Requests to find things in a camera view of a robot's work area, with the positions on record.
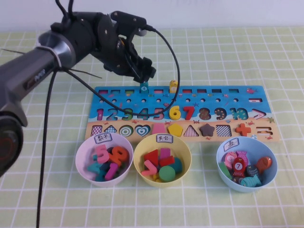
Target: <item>yellow number 6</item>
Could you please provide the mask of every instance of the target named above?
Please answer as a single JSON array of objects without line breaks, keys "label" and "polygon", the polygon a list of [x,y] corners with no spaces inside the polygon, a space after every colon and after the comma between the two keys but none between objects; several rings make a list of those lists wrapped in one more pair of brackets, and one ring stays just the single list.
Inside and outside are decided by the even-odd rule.
[{"label": "yellow number 6", "polygon": [[172,120],[178,120],[181,117],[180,107],[173,106],[169,111],[169,117]]}]

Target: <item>handwritten label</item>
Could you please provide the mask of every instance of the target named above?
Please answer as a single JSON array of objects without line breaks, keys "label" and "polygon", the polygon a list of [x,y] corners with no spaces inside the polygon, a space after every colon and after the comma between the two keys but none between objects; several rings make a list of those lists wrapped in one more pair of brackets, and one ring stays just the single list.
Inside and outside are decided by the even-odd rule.
[{"label": "handwritten label", "polygon": [[158,134],[156,135],[156,142],[173,143],[173,136],[170,134]]},{"label": "handwritten label", "polygon": [[238,146],[238,145],[239,145],[238,138],[232,139],[224,145],[224,151],[227,151],[230,148]]},{"label": "handwritten label", "polygon": [[102,133],[95,135],[94,137],[96,144],[112,141],[112,137],[110,133]]}]

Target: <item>yellow bowl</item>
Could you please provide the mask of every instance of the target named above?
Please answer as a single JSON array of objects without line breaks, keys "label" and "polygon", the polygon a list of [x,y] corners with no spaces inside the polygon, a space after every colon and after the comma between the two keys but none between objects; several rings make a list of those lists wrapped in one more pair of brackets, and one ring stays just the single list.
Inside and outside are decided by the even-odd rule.
[{"label": "yellow bowl", "polygon": [[[151,175],[143,176],[141,173],[144,170],[144,159],[143,156],[151,151],[158,149],[160,154],[161,148],[170,148],[171,155],[180,159],[182,163],[182,173],[175,176],[175,179],[170,182],[156,182],[153,180]],[[192,162],[191,152],[186,143],[180,138],[171,134],[153,134],[143,139],[135,148],[134,159],[135,168],[139,175],[149,185],[157,188],[171,187],[181,181],[184,177]]]}]

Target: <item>teal fish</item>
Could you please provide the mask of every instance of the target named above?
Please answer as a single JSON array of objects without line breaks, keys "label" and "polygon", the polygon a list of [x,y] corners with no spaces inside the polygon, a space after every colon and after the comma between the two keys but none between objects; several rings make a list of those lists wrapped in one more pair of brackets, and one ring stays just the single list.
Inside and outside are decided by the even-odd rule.
[{"label": "teal fish", "polygon": [[245,177],[241,181],[241,185],[252,188],[255,186],[261,186],[262,183],[261,183],[260,179],[256,175],[254,175],[254,177]]}]

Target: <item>blue bowl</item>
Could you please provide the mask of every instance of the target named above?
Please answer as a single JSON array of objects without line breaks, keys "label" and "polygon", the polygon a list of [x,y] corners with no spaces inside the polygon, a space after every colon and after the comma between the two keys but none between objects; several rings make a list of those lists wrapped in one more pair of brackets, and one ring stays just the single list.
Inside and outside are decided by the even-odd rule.
[{"label": "blue bowl", "polygon": [[[219,162],[223,161],[223,157],[226,153],[235,152],[235,151],[247,151],[248,164],[256,164],[257,161],[262,157],[270,157],[272,159],[272,165],[270,168],[263,172],[262,176],[262,186],[259,187],[245,187],[240,184],[237,184],[230,180],[222,170],[219,168]],[[277,174],[277,161],[275,155],[272,151],[262,142],[252,139],[249,137],[235,137],[230,138],[224,141],[218,148],[217,151],[217,164],[218,164],[218,173],[221,179],[227,184],[230,188],[239,192],[254,192],[263,188],[264,186],[269,185],[275,178]]]}]

